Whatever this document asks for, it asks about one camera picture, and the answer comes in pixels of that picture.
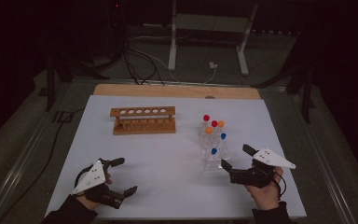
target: white table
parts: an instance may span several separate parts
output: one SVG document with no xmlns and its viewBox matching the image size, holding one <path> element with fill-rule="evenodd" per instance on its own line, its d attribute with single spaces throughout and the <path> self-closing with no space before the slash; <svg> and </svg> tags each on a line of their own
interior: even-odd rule
<svg viewBox="0 0 358 224">
<path fill-rule="evenodd" d="M 176 107 L 176 133 L 112 135 L 112 107 Z M 102 219 L 237 219 L 252 216 L 253 199 L 244 186 L 231 184 L 225 170 L 204 171 L 197 127 L 203 114 L 226 122 L 225 132 L 234 168 L 248 169 L 252 158 L 242 145 L 283 151 L 263 100 L 198 99 L 177 97 L 96 96 L 89 98 L 48 211 L 58 209 L 74 188 L 77 174 L 99 158 L 123 157 L 125 163 L 109 170 L 110 188 L 122 192 L 139 186 L 120 209 L 99 206 Z M 289 169 L 284 169 L 290 217 L 306 215 Z"/>
</svg>

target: metal stand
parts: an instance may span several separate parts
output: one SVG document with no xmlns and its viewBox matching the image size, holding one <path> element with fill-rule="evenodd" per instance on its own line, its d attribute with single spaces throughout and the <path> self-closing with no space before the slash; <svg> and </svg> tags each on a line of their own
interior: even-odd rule
<svg viewBox="0 0 358 224">
<path fill-rule="evenodd" d="M 241 69 L 241 74 L 243 76 L 247 76 L 249 75 L 249 70 L 248 70 L 248 66 L 246 65 L 246 60 L 245 60 L 245 56 L 243 54 L 244 50 L 245 50 L 245 46 L 246 46 L 246 42 L 248 41 L 249 35 L 252 31 L 252 25 L 253 25 L 253 21 L 255 19 L 255 13 L 257 12 L 257 7 L 258 5 L 253 5 L 252 7 L 252 11 L 251 11 L 251 15 L 249 18 L 247 18 L 247 22 L 246 22 L 246 26 L 244 28 L 241 28 L 240 30 L 236 30 L 235 28 L 228 28 L 228 27 L 213 27 L 213 29 L 215 31 L 229 31 L 229 32 L 243 32 L 243 39 L 240 45 L 238 45 L 236 47 L 236 51 L 238 54 L 238 62 L 240 64 L 240 69 Z M 178 14 L 176 13 L 176 0 L 173 0 L 172 2 L 172 36 L 171 36 L 171 48 L 170 48 L 170 58 L 168 60 L 168 70 L 173 72 L 175 70 L 175 63 L 176 63 L 176 29 L 178 27 L 178 18 L 177 18 Z M 221 20 L 221 22 L 224 22 L 225 19 L 226 21 L 232 21 L 232 20 L 240 20 L 240 18 L 237 19 L 233 19 L 233 18 L 219 18 Z M 187 28 L 187 29 L 199 29 L 199 30 L 208 30 L 205 29 L 205 27 L 199 27 L 196 28 L 196 25 L 194 24 L 180 24 L 179 28 Z"/>
</svg>

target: wooden strip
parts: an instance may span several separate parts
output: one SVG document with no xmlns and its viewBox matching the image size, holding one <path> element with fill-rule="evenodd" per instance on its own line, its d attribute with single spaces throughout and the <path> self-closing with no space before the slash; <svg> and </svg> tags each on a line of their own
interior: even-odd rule
<svg viewBox="0 0 358 224">
<path fill-rule="evenodd" d="M 146 96 L 146 97 L 183 97 L 216 99 L 248 99 L 259 100 L 260 94 L 254 88 L 237 87 L 194 87 L 194 86 L 156 86 L 156 85 L 125 85 L 99 84 L 94 95 L 115 96 Z"/>
</svg>

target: black cable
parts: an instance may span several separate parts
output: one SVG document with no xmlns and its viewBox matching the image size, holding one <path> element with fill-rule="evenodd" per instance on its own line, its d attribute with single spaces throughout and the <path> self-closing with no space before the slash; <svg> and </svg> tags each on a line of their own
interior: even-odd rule
<svg viewBox="0 0 358 224">
<path fill-rule="evenodd" d="M 279 200 L 281 199 L 281 197 L 283 196 L 283 194 L 286 192 L 286 181 L 283 179 L 283 177 L 280 175 L 280 174 L 278 174 L 277 172 L 275 172 L 275 170 L 274 170 L 274 174 L 275 175 L 278 175 L 280 178 L 281 178 L 281 180 L 283 181 L 283 184 L 284 184 L 284 189 L 283 189 L 283 192 L 281 192 L 281 186 L 279 185 L 279 183 L 274 179 L 274 176 L 270 176 L 269 174 L 267 174 L 263 169 L 260 169 L 260 168 L 258 168 L 258 167 L 255 167 L 256 169 L 257 169 L 257 171 L 259 171 L 259 172 L 261 172 L 261 173 L 263 173 L 264 175 L 266 175 L 266 176 L 268 176 L 270 179 L 271 179 L 271 181 L 277 186 L 277 188 L 278 188 L 278 195 L 279 195 Z"/>
<path fill-rule="evenodd" d="M 123 58 L 124 58 L 124 60 L 123 59 L 121 59 L 121 60 L 124 62 L 124 64 L 126 64 L 127 70 L 129 71 L 130 76 L 132 77 L 132 79 L 135 82 L 135 84 L 139 85 L 138 78 L 136 77 L 137 74 L 133 73 L 134 71 L 132 71 L 132 70 L 134 70 L 134 68 L 133 68 L 132 64 L 130 64 L 130 60 L 128 58 L 128 55 L 127 55 L 126 51 L 123 52 Z"/>
<path fill-rule="evenodd" d="M 80 112 L 84 110 L 84 108 L 82 109 L 78 109 L 74 112 L 67 112 L 67 111 L 63 111 L 63 112 L 67 112 L 69 113 L 69 115 L 61 122 L 60 126 L 57 129 L 57 132 L 54 136 L 54 140 L 53 140 L 53 144 L 51 146 L 50 149 L 50 154 L 48 155 L 48 160 L 46 161 L 46 164 L 44 165 L 44 167 L 42 168 L 42 170 L 39 172 L 39 174 L 37 175 L 36 179 L 34 180 L 34 182 L 31 183 L 31 185 L 20 195 L 20 197 L 6 210 L 6 212 L 0 217 L 0 223 L 3 221 L 3 219 L 7 216 L 7 214 L 14 208 L 14 206 L 28 193 L 28 191 L 34 186 L 34 184 L 39 180 L 39 178 L 42 176 L 42 174 L 46 171 L 46 169 L 48 168 L 48 165 L 51 162 L 53 153 L 54 153 L 54 149 L 55 149 L 55 145 L 57 144 L 57 139 L 60 133 L 60 130 L 63 126 L 63 124 L 66 121 L 72 120 L 73 116 L 75 113 Z"/>
<path fill-rule="evenodd" d="M 274 171 L 274 174 L 275 175 L 278 175 L 280 178 L 281 178 L 281 180 L 283 181 L 283 184 L 284 184 L 284 189 L 283 189 L 283 191 L 281 192 L 280 191 L 280 195 L 279 195 L 279 198 L 281 198 L 282 196 L 283 196 L 283 194 L 286 192 L 286 181 L 284 180 L 284 178 L 283 178 L 283 176 L 281 176 L 280 174 L 278 174 L 278 173 L 276 173 L 275 171 Z"/>
<path fill-rule="evenodd" d="M 137 57 L 140 57 L 140 58 L 142 58 L 142 59 L 145 59 L 145 60 L 149 61 L 149 62 L 153 65 L 154 72 L 153 72 L 150 76 L 144 78 L 144 80 L 142 81 L 141 85 L 142 85 L 144 82 L 146 82 L 148 79 L 150 79 L 151 77 L 153 77 L 156 73 L 158 74 L 158 79 L 159 79 L 159 81 L 161 82 L 162 85 L 164 85 L 164 82 L 162 81 L 161 76 L 160 76 L 160 74 L 159 74 L 159 70 L 158 70 L 156 64 L 154 63 L 154 61 L 152 60 L 152 58 L 151 58 L 149 55 L 147 55 L 147 54 L 145 54 L 145 53 L 142 53 L 141 51 L 138 51 L 138 50 L 135 50 L 135 49 L 129 49 L 129 50 L 131 50 L 131 51 L 133 51 L 133 52 L 136 52 L 137 54 L 140 54 L 140 55 L 144 56 L 144 57 L 141 57 L 140 55 L 132 54 L 132 55 L 134 55 L 134 56 L 137 56 Z"/>
</svg>

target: floor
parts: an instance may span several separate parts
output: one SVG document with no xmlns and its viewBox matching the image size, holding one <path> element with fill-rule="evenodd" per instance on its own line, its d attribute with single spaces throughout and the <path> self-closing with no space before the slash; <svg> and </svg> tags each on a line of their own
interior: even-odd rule
<svg viewBox="0 0 358 224">
<path fill-rule="evenodd" d="M 128 66 L 133 66 L 139 82 L 153 75 L 144 81 L 145 85 L 249 87 L 277 75 L 296 42 L 296 37 L 290 35 L 251 34 L 245 50 L 250 74 L 245 77 L 241 75 L 236 58 L 237 36 L 226 36 L 223 38 L 225 41 L 221 40 L 221 36 L 220 39 L 189 36 L 187 40 L 179 41 L 174 72 L 166 69 L 169 38 L 148 34 L 132 36 L 127 62 L 120 60 L 101 71 L 103 76 L 110 77 L 109 80 L 96 80 L 74 69 L 76 77 L 71 83 L 57 81 L 57 101 L 49 112 L 45 111 L 46 97 L 38 95 L 46 87 L 46 72 L 35 77 L 36 90 L 0 130 L 0 223 L 37 223 L 42 220 L 82 111 L 75 113 L 73 120 L 65 124 L 53 122 L 55 114 L 57 111 L 84 108 L 97 84 L 134 83 L 128 72 Z M 136 50 L 149 55 L 154 64 L 139 57 Z M 95 57 L 95 61 L 101 63 L 105 58 Z M 216 63 L 217 67 L 210 68 L 210 62 Z M 301 95 L 284 92 L 289 80 L 280 80 L 259 91 L 268 106 L 286 157 L 301 164 L 293 175 L 308 215 L 297 221 L 309 224 L 358 223 L 358 164 L 318 88 L 313 87 L 311 98 L 314 107 L 310 110 L 311 124 L 308 124 L 299 113 Z M 106 221 L 95 220 L 94 223 Z M 171 220 L 146 223 L 246 221 Z"/>
</svg>

